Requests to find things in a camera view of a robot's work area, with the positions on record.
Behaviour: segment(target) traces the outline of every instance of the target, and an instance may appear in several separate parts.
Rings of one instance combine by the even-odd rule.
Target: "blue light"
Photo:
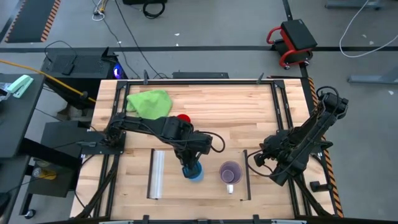
[[[122,79],[123,69],[119,63],[113,67],[113,76],[117,79]]]

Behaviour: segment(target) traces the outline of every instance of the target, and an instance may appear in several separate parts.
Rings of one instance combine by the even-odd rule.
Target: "butcher block tabletop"
[[[287,99],[294,126],[300,126],[308,117],[308,109],[299,79],[284,80]],[[95,105],[92,127],[103,130],[111,116],[117,80],[103,80]],[[261,177],[249,170],[251,200],[247,200],[246,168],[243,151],[259,150],[259,143],[275,134],[278,125],[270,85],[182,85],[167,82],[161,85],[133,85],[130,94],[149,90],[165,90],[173,106],[169,116],[187,114],[196,130],[219,134],[226,142],[224,152],[210,151],[202,155],[205,179],[198,187],[183,178],[181,165],[173,155],[171,146],[156,137],[127,131],[124,153],[120,157],[112,220],[142,220],[149,215],[151,220],[192,220],[192,219],[252,219],[258,214],[266,218],[294,218],[288,183],[281,187],[270,178]],[[282,95],[277,89],[278,101]],[[123,104],[124,90],[121,90],[119,111]],[[284,128],[287,120],[281,106]],[[221,141],[213,136],[213,146],[221,149]],[[158,200],[147,198],[151,150],[164,151],[162,197]],[[98,188],[102,155],[90,159],[81,169],[76,193],[87,204]],[[220,180],[219,168],[226,161],[238,162],[244,173],[240,183],[228,194]],[[263,174],[270,174],[265,167],[255,166],[253,158],[249,163]],[[276,162],[266,161],[272,169]],[[322,166],[312,157],[304,172],[306,185],[311,181],[326,183]],[[297,186],[300,213],[304,214],[302,194]],[[108,191],[103,194],[101,212],[104,214]],[[329,192],[313,193],[323,208],[334,213]],[[83,210],[75,198],[70,216]]]

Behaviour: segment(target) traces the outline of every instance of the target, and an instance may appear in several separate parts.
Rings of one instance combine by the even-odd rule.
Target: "red ball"
[[[189,116],[186,115],[186,114],[180,114],[180,115],[178,115],[177,117],[180,118],[180,119],[183,120],[183,121],[186,121],[186,122],[191,123],[191,118],[189,118]]]

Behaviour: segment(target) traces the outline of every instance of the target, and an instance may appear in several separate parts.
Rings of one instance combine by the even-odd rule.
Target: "caster wheel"
[[[36,210],[34,209],[30,209],[29,211],[27,211],[25,218],[26,219],[31,219],[36,215]]]

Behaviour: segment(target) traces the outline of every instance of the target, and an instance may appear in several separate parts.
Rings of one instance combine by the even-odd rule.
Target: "green cloth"
[[[135,111],[138,117],[157,119],[169,115],[172,100],[165,90],[151,90],[127,96],[126,111]]]

